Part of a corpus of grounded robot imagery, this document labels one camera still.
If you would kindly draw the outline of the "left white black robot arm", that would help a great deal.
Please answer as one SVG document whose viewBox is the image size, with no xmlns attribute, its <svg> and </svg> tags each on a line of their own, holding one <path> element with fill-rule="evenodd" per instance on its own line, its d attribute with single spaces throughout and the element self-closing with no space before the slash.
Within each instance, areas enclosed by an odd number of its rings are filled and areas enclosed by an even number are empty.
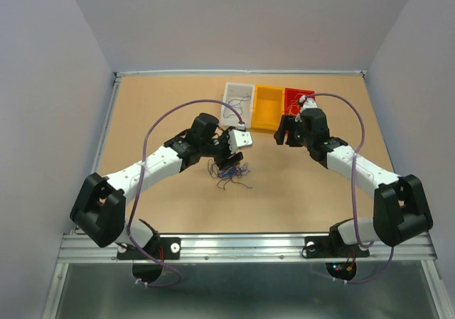
<svg viewBox="0 0 455 319">
<path fill-rule="evenodd" d="M 116 243 L 132 246 L 144 258 L 157 253 L 157 231 L 144 220 L 126 213 L 145 190 L 161 180 L 183 172 L 202 158 L 211 158 L 219 169 L 237 165 L 242 150 L 253 145 L 244 125 L 221 133 L 216 117 L 201 113 L 189 129 L 166 141 L 145 159 L 115 173 L 92 173 L 84 180 L 70 212 L 71 221 L 97 246 Z"/>
</svg>

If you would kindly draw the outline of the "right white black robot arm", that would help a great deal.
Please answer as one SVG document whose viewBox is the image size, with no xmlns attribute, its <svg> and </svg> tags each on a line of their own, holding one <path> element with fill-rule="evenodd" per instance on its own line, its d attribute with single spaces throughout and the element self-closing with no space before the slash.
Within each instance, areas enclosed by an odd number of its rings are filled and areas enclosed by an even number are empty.
<svg viewBox="0 0 455 319">
<path fill-rule="evenodd" d="M 372 198 L 371 218 L 352 217 L 330 228 L 331 253 L 343 255 L 360 243 L 396 247 L 434 226 L 421 180 L 387 171 L 357 154 L 343 139 L 331 136 L 321 109 L 282 116 L 274 139 L 279 145 L 306 148 L 314 161 L 350 179 L 352 191 L 360 188 Z"/>
</svg>

